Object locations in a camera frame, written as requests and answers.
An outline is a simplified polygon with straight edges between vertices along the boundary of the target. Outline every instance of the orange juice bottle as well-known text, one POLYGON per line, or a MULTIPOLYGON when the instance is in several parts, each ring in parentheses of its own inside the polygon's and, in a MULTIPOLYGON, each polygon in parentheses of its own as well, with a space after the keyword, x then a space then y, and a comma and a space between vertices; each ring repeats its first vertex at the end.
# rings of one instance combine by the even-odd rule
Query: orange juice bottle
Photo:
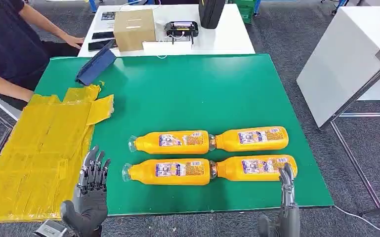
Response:
POLYGON ((215 138, 216 148, 228 152, 279 150, 289 143, 287 131, 279 126, 228 130, 215 138))
POLYGON ((138 180, 144 184, 206 185, 216 177, 213 161, 202 158, 150 159, 140 164, 125 164, 123 180, 138 180))
POLYGON ((217 176, 231 181, 278 181, 279 168, 289 163, 297 175, 295 159, 289 155, 230 157, 217 163, 217 176))
POLYGON ((149 154, 205 154, 214 150, 211 140, 214 136, 206 131, 151 132, 143 137, 130 137, 128 147, 131 152, 149 154))

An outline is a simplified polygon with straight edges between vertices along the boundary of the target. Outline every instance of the white cable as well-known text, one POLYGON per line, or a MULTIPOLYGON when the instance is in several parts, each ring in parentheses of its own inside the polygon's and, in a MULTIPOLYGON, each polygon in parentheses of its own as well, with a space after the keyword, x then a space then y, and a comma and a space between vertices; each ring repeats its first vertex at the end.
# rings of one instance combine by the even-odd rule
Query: white cable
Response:
POLYGON ((145 1, 145 0, 136 0, 136 1, 127 2, 127 3, 123 4, 123 5, 120 5, 120 9, 119 9, 119 11, 121 11, 121 9, 122 9, 124 6, 126 6, 126 5, 130 5, 130 4, 133 4, 133 3, 136 3, 136 2, 140 2, 140 1, 145 1))
POLYGON ((335 206, 335 205, 334 205, 334 207, 335 207, 336 209, 338 209, 338 210, 344 212, 345 214, 347 214, 347 215, 349 215, 349 216, 354 216, 354 217, 357 217, 357 218, 359 218, 359 219, 362 219, 363 221, 367 222, 367 224, 371 225, 373 228, 375 228, 375 229, 377 229, 377 230, 380 230, 379 227, 373 225, 370 221, 364 219, 363 217, 361 217, 361 216, 357 216, 357 215, 354 215, 354 214, 351 214, 351 213, 348 213, 348 212, 344 211, 343 209, 341 209, 341 208, 339 208, 339 207, 337 207, 337 206, 335 206))
POLYGON ((161 0, 158 0, 158 1, 159 1, 159 5, 158 5, 158 7, 155 7, 154 10, 156 10, 156 9, 158 9, 158 8, 161 7, 161 0))
POLYGON ((174 39, 176 39, 176 40, 179 40, 180 38, 182 38, 183 36, 184 36, 184 32, 182 32, 182 35, 180 36, 180 37, 175 37, 175 36, 173 36, 173 35, 167 35, 167 36, 165 36, 164 38, 168 38, 168 37, 172 37, 172 38, 174 38, 174 39))

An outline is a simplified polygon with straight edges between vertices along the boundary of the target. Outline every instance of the person's arm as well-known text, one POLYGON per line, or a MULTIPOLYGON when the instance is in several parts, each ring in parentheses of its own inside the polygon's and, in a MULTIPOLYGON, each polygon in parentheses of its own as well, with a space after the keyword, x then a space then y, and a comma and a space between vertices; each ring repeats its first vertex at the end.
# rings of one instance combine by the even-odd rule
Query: person's arm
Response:
POLYGON ((12 84, 0 77, 0 94, 29 102, 34 92, 12 84))
POLYGON ((61 38, 70 46, 80 49, 81 47, 78 43, 83 43, 83 38, 77 38, 71 36, 49 21, 45 16, 41 15, 38 11, 36 11, 31 6, 24 4, 24 7, 19 12, 20 16, 28 23, 36 25, 41 29, 52 33, 53 35, 61 38))

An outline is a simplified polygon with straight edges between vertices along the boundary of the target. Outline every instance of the green mat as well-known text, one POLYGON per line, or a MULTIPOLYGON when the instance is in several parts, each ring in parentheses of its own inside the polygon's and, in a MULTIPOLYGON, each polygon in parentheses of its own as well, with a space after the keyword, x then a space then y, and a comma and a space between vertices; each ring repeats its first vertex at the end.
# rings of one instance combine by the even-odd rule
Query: green mat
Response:
MULTIPOLYGON (((88 58, 51 60, 36 93, 63 98, 88 58)), ((267 54, 187 55, 118 58, 98 80, 105 82, 99 98, 114 94, 112 117, 98 123, 92 144, 111 158, 108 210, 111 215, 209 212, 274 208, 280 205, 280 182, 231 182, 216 178, 206 186, 144 185, 124 182, 125 163, 147 159, 207 158, 289 154, 298 165, 295 178, 299 206, 333 205, 309 145, 293 112, 274 65, 267 54), (127 140, 152 131, 207 130, 284 126, 289 145, 279 151, 205 155, 130 153, 127 140)))

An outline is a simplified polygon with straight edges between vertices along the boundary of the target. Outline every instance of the robotic hand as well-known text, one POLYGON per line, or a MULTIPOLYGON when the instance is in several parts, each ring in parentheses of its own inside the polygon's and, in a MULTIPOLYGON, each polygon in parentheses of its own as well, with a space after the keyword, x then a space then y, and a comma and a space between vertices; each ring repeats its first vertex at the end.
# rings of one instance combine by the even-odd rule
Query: robotic hand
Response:
POLYGON ((292 167, 286 163, 279 169, 282 183, 282 204, 277 223, 270 223, 266 216, 261 216, 258 222, 260 237, 299 237, 300 215, 295 202, 295 187, 293 185, 292 167))
POLYGON ((107 218, 107 175, 110 159, 102 165, 104 151, 98 146, 88 152, 80 171, 72 201, 62 202, 62 220, 79 237, 100 237, 101 223, 107 218))

